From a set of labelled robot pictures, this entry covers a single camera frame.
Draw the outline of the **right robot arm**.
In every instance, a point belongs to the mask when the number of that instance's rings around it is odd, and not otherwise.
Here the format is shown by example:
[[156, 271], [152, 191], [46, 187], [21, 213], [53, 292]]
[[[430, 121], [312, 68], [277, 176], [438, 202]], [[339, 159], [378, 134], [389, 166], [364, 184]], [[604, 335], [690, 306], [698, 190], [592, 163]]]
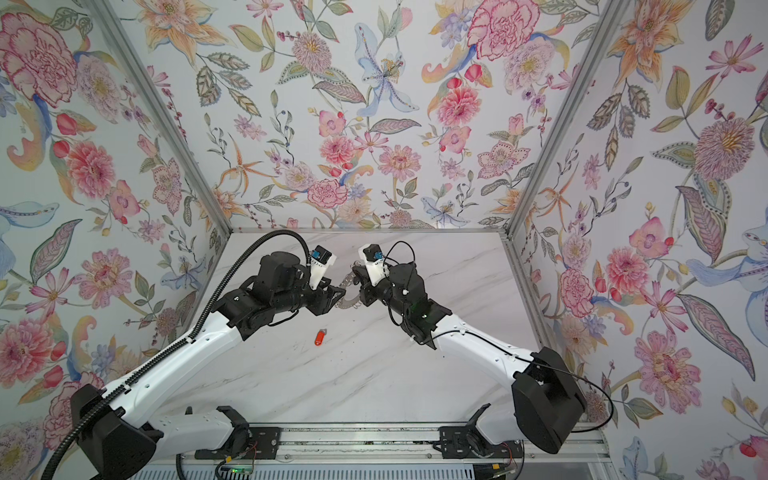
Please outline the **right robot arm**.
[[576, 432], [587, 402], [555, 350], [516, 347], [471, 326], [428, 297], [413, 263], [387, 267], [359, 262], [352, 273], [360, 301], [384, 305], [393, 323], [415, 343], [452, 355], [508, 388], [510, 400], [485, 404], [470, 418], [468, 442], [475, 449], [527, 440], [556, 454]]

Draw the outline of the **red key tag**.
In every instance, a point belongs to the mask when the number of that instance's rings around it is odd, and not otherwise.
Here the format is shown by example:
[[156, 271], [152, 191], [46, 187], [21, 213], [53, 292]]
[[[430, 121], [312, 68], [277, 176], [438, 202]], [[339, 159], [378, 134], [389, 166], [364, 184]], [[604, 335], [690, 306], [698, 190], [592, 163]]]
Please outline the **red key tag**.
[[320, 329], [315, 336], [314, 345], [321, 346], [325, 340], [326, 335], [327, 335], [327, 330]]

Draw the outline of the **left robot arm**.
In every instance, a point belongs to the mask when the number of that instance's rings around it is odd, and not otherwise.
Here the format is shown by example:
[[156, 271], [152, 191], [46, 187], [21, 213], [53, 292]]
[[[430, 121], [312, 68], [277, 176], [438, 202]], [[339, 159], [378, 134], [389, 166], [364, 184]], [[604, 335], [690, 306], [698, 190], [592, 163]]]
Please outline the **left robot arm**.
[[288, 252], [263, 257], [256, 275], [213, 304], [198, 334], [185, 334], [105, 391], [78, 390], [70, 400], [75, 422], [99, 401], [106, 403], [76, 438], [100, 477], [128, 479], [153, 460], [192, 450], [245, 452], [254, 442], [250, 424], [231, 406], [180, 416], [157, 411], [212, 360], [273, 324], [277, 314], [329, 313], [345, 294], [325, 275], [335, 260], [321, 246], [311, 252], [309, 264]]

